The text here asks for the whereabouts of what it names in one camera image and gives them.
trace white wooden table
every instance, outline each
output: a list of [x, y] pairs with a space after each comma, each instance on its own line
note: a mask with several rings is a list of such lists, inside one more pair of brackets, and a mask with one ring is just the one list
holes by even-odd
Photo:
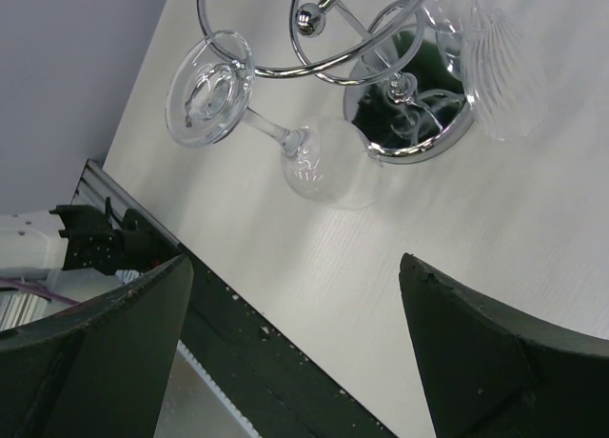
[[[361, 12], [368, 1], [347, 4]], [[288, 0], [209, 2], [212, 26], [242, 32], [258, 62], [297, 64]], [[501, 144], [474, 127], [438, 158], [386, 167], [369, 209], [340, 212], [293, 194], [275, 145], [247, 127], [205, 150], [172, 143], [165, 96], [202, 37], [195, 0], [167, 0], [105, 164], [399, 436], [433, 436], [399, 292], [405, 252], [518, 309], [609, 337], [606, 0], [501, 2], [543, 47], [552, 83], [543, 129]], [[353, 43], [333, 24], [314, 57]], [[311, 113], [341, 115], [342, 95], [316, 78], [258, 80], [252, 107], [298, 126]]]

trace chrome ring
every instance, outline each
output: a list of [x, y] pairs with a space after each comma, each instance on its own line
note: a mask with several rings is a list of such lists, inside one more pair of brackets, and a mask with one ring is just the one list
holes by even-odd
[[[419, 8], [419, 6], [420, 6], [420, 4], [419, 5], [415, 4], [413, 7], [413, 1], [410, 1], [410, 0], [398, 0], [394, 3], [392, 3], [391, 5], [389, 5], [387, 8], [385, 8], [382, 12], [382, 15], [385, 15], [393, 10], [408, 9], [410, 11], [410, 14], [408, 14], [408, 17], [404, 20], [404, 22], [407, 21], [408, 18], [410, 17], [410, 15], [412, 15], [413, 13], [415, 14], [415, 18], [417, 20], [417, 30], [415, 32], [415, 38], [414, 38], [412, 45], [410, 46], [408, 51], [393, 65], [391, 65], [390, 67], [387, 67], [383, 71], [374, 73], [370, 76], [366, 76], [365, 78], [362, 78], [362, 79], [342, 78], [340, 76], [334, 76], [334, 75], [324, 73], [321, 71], [319, 73], [316, 73], [315, 76], [317, 76], [318, 78], [322, 79], [323, 81], [325, 81], [327, 83], [336, 84], [338, 86], [366, 86], [369, 84], [378, 83], [378, 82], [382, 81], [383, 79], [386, 79], [391, 74], [394, 74], [394, 73], [400, 71], [401, 69], [403, 69], [415, 57], [415, 55], [417, 55], [417, 52], [419, 52], [419, 49], [421, 48], [421, 45], [422, 45], [422, 41], [424, 39], [425, 16], [424, 16], [421, 8]], [[378, 24], [381, 19], [382, 18], [380, 15], [377, 16], [377, 18], [375, 19], [375, 22], [373, 23], [373, 27], [371, 27], [368, 30], [368, 31], [370, 31], [370, 33], [373, 33], [374, 29], [378, 27]], [[311, 61], [308, 59], [308, 57], [306, 57], [305, 51], [303, 50], [301, 42], [298, 38], [299, 35], [298, 35], [298, 33], [295, 33], [295, 29], [296, 29], [296, 25], [295, 25], [294, 21], [292, 20], [290, 22], [290, 28], [289, 28], [289, 35], [290, 35], [290, 40], [292, 42], [292, 48], [294, 49], [294, 52], [296, 53], [296, 56], [298, 57], [298, 59], [303, 64], [309, 65], [309, 64], [311, 64]]]
[[[410, 7], [419, 6], [423, 0], [411, 0]], [[206, 0], [197, 0], [197, 12], [199, 16], [199, 24], [201, 25], [201, 30], [205, 36], [211, 34], [213, 32], [211, 25], [207, 19], [206, 14]], [[370, 50], [376, 48], [382, 41], [389, 38], [393, 34], [395, 34], [399, 28], [408, 20], [408, 18], [414, 12], [414, 8], [404, 8], [396, 17], [394, 17], [387, 25], [385, 25], [382, 29], [380, 29], [371, 39], [367, 41], [362, 41], [358, 45], [346, 50], [340, 54], [335, 55], [334, 57], [330, 57], [327, 59], [320, 60], [318, 62], [310, 63], [307, 65], [302, 65], [299, 67], [290, 67], [290, 68], [272, 68], [272, 67], [256, 67], [256, 74], [258, 76], [264, 78], [273, 78], [273, 79], [288, 79], [288, 78], [297, 78], [301, 76], [307, 76], [310, 74], [317, 74], [322, 71], [331, 70], [340, 65], [343, 65], [351, 60], [357, 59], [362, 55], [366, 54]], [[292, 15], [293, 8], [290, 9], [290, 28], [292, 25]], [[221, 54], [227, 55], [228, 53], [224, 50], [218, 50]], [[389, 71], [384, 71], [385, 76], [389, 74]]]

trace wire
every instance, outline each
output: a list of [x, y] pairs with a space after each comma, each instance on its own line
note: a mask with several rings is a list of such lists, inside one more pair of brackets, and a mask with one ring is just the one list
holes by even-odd
[[34, 282], [32, 284], [25, 284], [21, 281], [16, 281], [14, 279], [5, 279], [0, 278], [0, 283], [9, 286], [12, 289], [21, 290], [22, 292], [32, 293], [34, 295], [38, 295], [39, 297], [46, 298], [48, 300], [55, 300], [57, 302], [63, 303], [65, 305], [78, 305], [80, 302], [76, 300], [72, 300], [71, 298], [64, 297], [63, 295], [58, 295], [56, 293], [48, 290], [43, 284], [38, 282]]

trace clear glass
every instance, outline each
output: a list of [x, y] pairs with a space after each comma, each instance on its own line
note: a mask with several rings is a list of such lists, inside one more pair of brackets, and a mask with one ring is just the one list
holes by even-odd
[[241, 35], [209, 35], [173, 78], [166, 103], [171, 137], [186, 147], [204, 147], [246, 122], [280, 146], [285, 180], [296, 193], [340, 209], [370, 205], [382, 163], [364, 145], [363, 134], [338, 118], [318, 118], [299, 129], [270, 122], [247, 106], [253, 77], [251, 51]]
[[436, 32], [436, 43], [444, 66], [461, 80], [463, 35], [471, 13], [469, 0], [425, 0], [427, 24]]
[[471, 21], [462, 48], [462, 81], [483, 131], [497, 140], [526, 136], [543, 121], [547, 79], [523, 30], [493, 3], [469, 0]]

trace chrome wine glass holder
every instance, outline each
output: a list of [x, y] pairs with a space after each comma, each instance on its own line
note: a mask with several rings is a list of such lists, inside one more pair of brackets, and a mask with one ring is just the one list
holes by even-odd
[[[438, 38], [435, 42], [426, 38], [429, 33], [425, 32], [434, 25], [423, 2], [395, 1], [366, 27], [343, 0], [291, 0], [289, 37], [302, 64], [291, 68], [257, 66], [255, 73], [271, 79], [315, 75], [345, 87], [344, 117], [362, 131], [369, 142], [366, 146], [382, 161], [411, 164], [427, 160], [454, 145], [474, 117], [463, 95], [459, 54], [441, 49]], [[209, 36], [214, 30], [208, 21], [206, 0], [197, 0], [197, 6], [201, 29]], [[362, 41], [333, 57], [312, 62], [301, 38], [323, 33], [327, 14], [333, 9]], [[349, 77], [330, 73], [350, 62], [356, 64]]]

